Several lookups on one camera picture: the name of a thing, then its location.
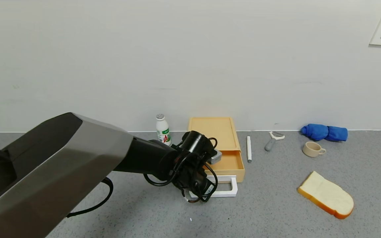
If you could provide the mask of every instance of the bread crust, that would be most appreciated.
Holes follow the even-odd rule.
[[[298,193],[301,194],[302,196],[306,197],[308,200],[310,200],[314,204],[316,204],[319,208],[323,209],[324,211],[326,211],[327,213],[335,216],[338,219],[345,219],[345,218],[347,218],[349,215],[351,215],[352,211],[354,210],[354,207],[352,207],[351,212],[349,212],[348,214],[339,214],[336,210],[333,210],[333,209],[327,207],[322,202],[317,200],[315,197],[309,195],[308,193],[306,193],[301,188],[298,188]]]

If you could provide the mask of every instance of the vegetable peeler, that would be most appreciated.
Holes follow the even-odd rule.
[[[284,139],[284,135],[281,134],[281,133],[278,133],[276,131],[269,131],[269,134],[271,136],[271,139],[270,141],[267,143],[266,147],[264,147],[264,149],[266,151],[270,151],[273,146],[274,146],[274,143],[277,141],[277,140],[282,140]]]

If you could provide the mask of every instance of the yellow plastic drawer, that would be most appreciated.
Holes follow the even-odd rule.
[[[216,175],[236,175],[236,181],[242,182],[245,168],[240,154],[233,119],[231,117],[192,117],[189,120],[189,131],[197,131],[206,137],[215,137],[218,141],[216,149],[221,151],[221,160],[210,165]]]

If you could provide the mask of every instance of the beige cup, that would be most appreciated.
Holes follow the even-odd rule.
[[[326,150],[322,148],[321,145],[317,144],[316,142],[309,141],[305,143],[305,146],[302,149],[302,152],[304,152],[304,154],[309,157],[317,157],[318,155],[324,154]]]

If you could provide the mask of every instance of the white drawer handle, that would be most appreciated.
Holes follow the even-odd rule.
[[[207,176],[209,180],[212,182],[216,182],[213,175]],[[233,197],[237,194],[237,182],[236,182],[236,175],[218,175],[217,176],[218,182],[230,182],[232,185],[232,189],[230,191],[215,191],[211,197]],[[190,197],[197,198],[195,194],[193,194],[191,191],[189,191]]]

